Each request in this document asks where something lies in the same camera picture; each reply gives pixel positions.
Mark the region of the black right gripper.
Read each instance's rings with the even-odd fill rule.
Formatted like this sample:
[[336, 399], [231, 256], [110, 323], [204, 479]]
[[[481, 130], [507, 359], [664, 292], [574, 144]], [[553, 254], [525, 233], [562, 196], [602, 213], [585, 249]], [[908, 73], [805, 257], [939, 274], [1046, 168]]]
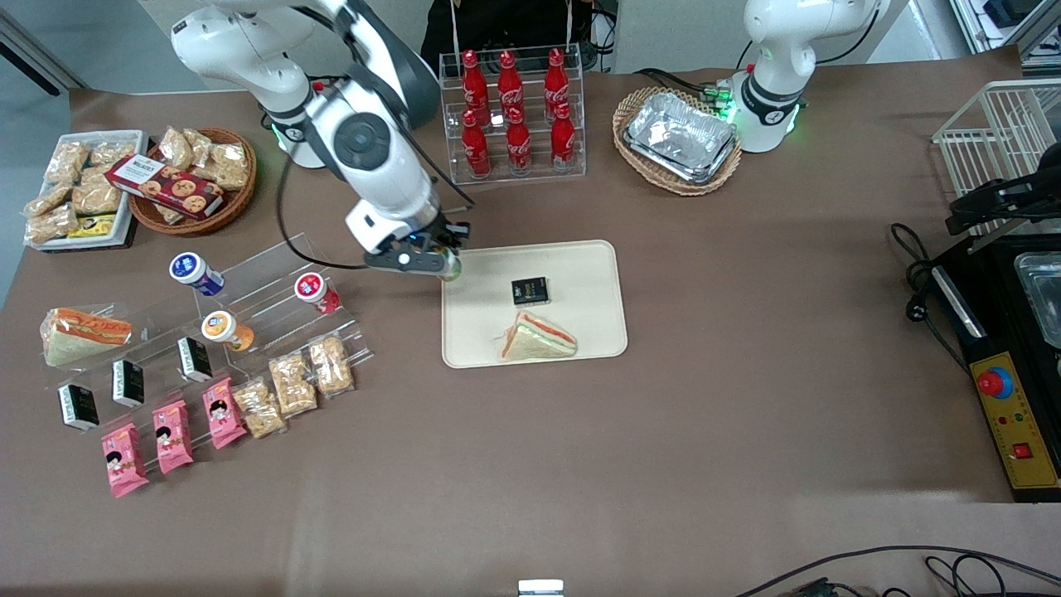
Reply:
[[424, 249], [424, 254], [438, 254], [441, 260], [446, 258], [447, 249], [451, 260], [458, 260], [470, 235], [469, 222], [453, 222], [439, 214], [425, 228], [414, 233], [414, 246]]

